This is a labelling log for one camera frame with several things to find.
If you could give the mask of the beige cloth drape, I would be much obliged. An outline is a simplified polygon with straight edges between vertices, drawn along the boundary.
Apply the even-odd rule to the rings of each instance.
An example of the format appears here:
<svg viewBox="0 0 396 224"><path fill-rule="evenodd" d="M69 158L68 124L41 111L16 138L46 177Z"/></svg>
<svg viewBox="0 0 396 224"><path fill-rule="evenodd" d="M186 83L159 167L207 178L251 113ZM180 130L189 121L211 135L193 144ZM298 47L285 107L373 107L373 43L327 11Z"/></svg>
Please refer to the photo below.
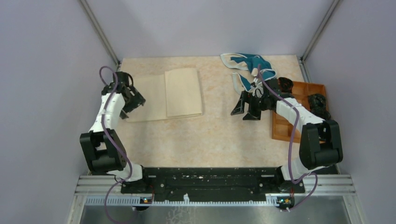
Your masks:
<svg viewBox="0 0 396 224"><path fill-rule="evenodd" d="M181 68L160 75L134 76L134 87L146 99L127 113L126 122L146 122L201 116L203 97L198 71Z"/></svg>

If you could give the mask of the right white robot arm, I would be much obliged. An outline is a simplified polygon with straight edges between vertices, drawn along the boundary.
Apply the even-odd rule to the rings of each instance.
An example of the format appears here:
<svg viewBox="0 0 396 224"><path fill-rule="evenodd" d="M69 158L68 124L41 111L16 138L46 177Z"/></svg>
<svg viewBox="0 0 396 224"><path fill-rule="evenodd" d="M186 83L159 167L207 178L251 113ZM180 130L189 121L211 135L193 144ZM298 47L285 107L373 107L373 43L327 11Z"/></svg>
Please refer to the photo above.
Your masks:
<svg viewBox="0 0 396 224"><path fill-rule="evenodd" d="M285 77L254 84L251 91L242 91L231 115L244 114L243 120L260 120L263 111L271 110L292 125L290 139L300 132L299 156L276 169L274 187L287 192L313 171L342 161L343 152L339 125L309 111L292 94L293 82Z"/></svg>

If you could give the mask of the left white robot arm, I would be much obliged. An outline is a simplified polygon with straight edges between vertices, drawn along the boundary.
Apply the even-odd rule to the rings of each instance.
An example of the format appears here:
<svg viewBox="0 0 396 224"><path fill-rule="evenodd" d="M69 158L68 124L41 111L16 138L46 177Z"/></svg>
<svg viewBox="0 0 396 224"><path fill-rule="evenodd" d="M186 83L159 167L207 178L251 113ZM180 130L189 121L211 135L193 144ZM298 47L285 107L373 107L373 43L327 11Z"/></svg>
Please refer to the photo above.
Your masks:
<svg viewBox="0 0 396 224"><path fill-rule="evenodd" d="M116 78L101 92L101 107L88 132L80 135L79 142L87 166L93 175L114 175L127 182L139 193L149 189L150 181L143 176L142 165L127 157L126 149L116 133L119 119L143 106L145 98L134 87L132 76L117 71Z"/></svg>

